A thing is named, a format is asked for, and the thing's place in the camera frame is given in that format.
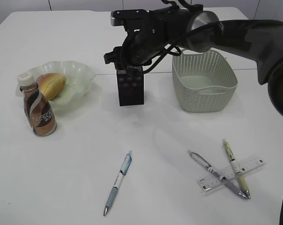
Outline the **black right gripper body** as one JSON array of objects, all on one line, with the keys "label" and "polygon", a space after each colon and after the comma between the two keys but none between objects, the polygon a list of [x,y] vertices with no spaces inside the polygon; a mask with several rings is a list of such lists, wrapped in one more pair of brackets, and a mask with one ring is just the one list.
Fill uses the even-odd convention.
[{"label": "black right gripper body", "polygon": [[170,29],[166,25],[154,27],[124,26],[127,37],[122,46],[104,55],[105,64],[119,63],[126,66],[142,66],[152,60],[170,41]]}]

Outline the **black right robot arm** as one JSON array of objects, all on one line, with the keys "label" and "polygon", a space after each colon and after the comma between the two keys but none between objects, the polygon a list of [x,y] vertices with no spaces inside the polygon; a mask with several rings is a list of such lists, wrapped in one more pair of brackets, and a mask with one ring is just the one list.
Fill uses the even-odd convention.
[{"label": "black right robot arm", "polygon": [[127,32],[123,44],[104,55],[106,64],[115,65],[121,106],[144,103],[144,66],[152,71],[166,55],[179,56],[182,49],[203,53],[215,48],[255,61],[258,83],[268,85],[269,98],[283,116],[283,22],[220,21],[201,4],[165,3],[157,10],[111,13],[112,26]]}]

